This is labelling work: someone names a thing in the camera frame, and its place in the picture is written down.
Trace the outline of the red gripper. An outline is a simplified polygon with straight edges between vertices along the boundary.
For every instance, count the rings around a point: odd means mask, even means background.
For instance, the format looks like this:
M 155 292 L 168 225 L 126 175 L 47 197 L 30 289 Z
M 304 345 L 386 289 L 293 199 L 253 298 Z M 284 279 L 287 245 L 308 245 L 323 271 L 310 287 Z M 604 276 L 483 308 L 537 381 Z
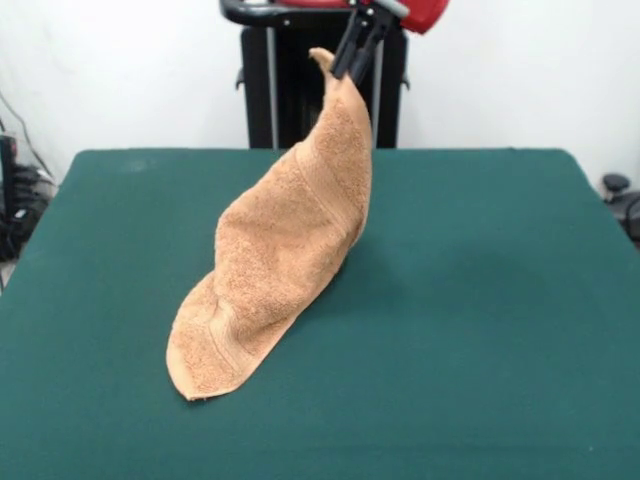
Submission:
M 342 79 L 349 71 L 353 83 L 359 85 L 387 33 L 386 26 L 400 26 L 423 35 L 444 14 L 449 0 L 364 0 L 347 4 L 355 10 L 335 52 L 330 73 L 335 79 Z M 362 22 L 360 15 L 367 22 Z

